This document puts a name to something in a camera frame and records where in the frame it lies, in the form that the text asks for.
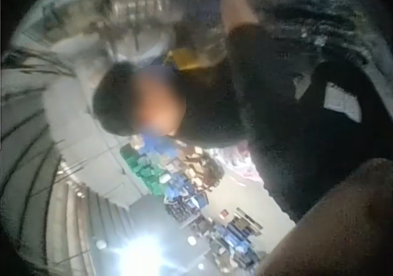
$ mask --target dark clothing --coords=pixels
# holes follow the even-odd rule
[[[323,63],[295,99],[290,54],[260,26],[229,35],[233,84],[253,161],[265,188],[299,220],[370,158],[393,158],[393,124],[367,76],[347,61]],[[357,96],[362,121],[323,108],[327,82]]]
[[[176,139],[203,148],[222,148],[247,138],[228,61],[212,69],[181,72],[179,77],[186,82],[187,108]]]

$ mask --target person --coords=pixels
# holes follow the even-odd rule
[[[392,161],[367,161],[298,222],[256,275],[392,275],[392,193]]]
[[[295,221],[362,162],[392,158],[392,121],[355,64],[344,58],[322,63],[297,100],[294,59],[265,30],[263,17],[246,0],[222,0],[222,21],[228,61],[218,73],[229,69],[231,77],[202,88],[190,75],[161,66],[133,74],[121,63],[94,96],[103,127],[115,134],[145,129],[200,147],[246,138],[265,188]],[[328,82],[357,97],[361,122],[323,106]]]

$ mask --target hand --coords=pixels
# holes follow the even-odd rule
[[[247,0],[221,0],[221,18],[227,33],[239,25],[259,22]]]

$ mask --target ceiling light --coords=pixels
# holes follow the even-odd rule
[[[107,244],[103,240],[99,240],[96,242],[96,247],[98,248],[98,250],[103,250],[104,248],[106,248],[106,246]]]
[[[150,237],[141,237],[119,251],[120,271],[123,276],[158,276],[163,260],[160,247]]]
[[[190,245],[196,245],[197,244],[197,240],[195,239],[194,236],[190,236],[187,240],[188,240]]]

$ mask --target store shelf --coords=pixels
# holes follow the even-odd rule
[[[180,229],[184,229],[185,227],[187,227],[189,224],[191,224],[192,222],[194,222],[198,217],[200,216],[200,214],[191,216],[190,218],[188,218],[187,220],[185,220],[181,225],[180,225]]]

